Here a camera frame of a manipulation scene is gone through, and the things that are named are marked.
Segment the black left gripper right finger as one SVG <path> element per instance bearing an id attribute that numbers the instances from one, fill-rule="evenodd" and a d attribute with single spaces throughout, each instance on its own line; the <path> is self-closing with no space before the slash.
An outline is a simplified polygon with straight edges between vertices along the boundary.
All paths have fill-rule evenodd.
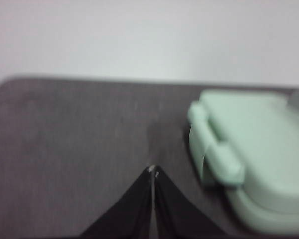
<path id="1" fill-rule="evenodd" d="M 204 239 L 227 233 L 191 203 L 160 167 L 155 170 L 155 210 L 160 239 Z"/>

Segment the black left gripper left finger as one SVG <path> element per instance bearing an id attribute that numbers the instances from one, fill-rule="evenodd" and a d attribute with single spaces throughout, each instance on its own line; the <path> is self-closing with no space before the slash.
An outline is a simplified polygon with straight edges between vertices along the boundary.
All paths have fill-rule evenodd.
<path id="1" fill-rule="evenodd" d="M 152 173 L 145 168 L 122 197 L 79 236 L 81 239 L 142 239 L 149 237 Z"/>

